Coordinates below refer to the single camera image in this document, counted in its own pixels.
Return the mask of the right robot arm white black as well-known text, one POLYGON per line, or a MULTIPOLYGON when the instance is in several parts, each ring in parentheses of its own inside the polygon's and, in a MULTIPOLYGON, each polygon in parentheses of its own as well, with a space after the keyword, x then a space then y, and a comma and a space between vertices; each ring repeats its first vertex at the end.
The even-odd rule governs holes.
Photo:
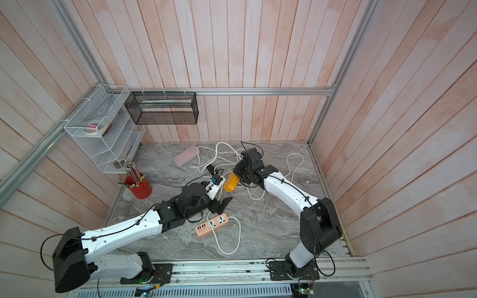
POLYGON ((283 201, 300 221, 300 241, 284 261, 268 263, 274 280, 298 279, 309 263, 343 236, 334 203, 319 199, 295 186, 272 165, 264 165, 263 155, 256 148, 244 150, 224 189, 235 190, 238 183, 259 186, 283 201))

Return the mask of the yellow power strip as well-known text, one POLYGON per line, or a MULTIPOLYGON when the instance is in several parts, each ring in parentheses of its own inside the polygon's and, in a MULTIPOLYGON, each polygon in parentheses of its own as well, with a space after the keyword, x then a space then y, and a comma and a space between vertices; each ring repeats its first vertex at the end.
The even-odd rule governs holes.
POLYGON ((234 172, 232 172, 224 184, 224 190, 226 192, 234 191, 239 182, 240 182, 240 178, 234 172))

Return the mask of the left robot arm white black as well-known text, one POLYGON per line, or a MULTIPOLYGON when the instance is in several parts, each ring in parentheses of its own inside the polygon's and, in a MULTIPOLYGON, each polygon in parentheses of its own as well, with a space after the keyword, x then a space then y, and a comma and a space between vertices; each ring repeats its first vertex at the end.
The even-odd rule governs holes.
POLYGON ((180 227, 204 210, 221 215, 232 198, 218 200, 220 189, 213 183, 192 183, 132 219, 86 232, 78 227, 67 230, 52 255, 56 293, 67 293, 93 279, 120 278, 123 284, 152 280, 156 269, 147 252, 124 257, 110 252, 180 227))

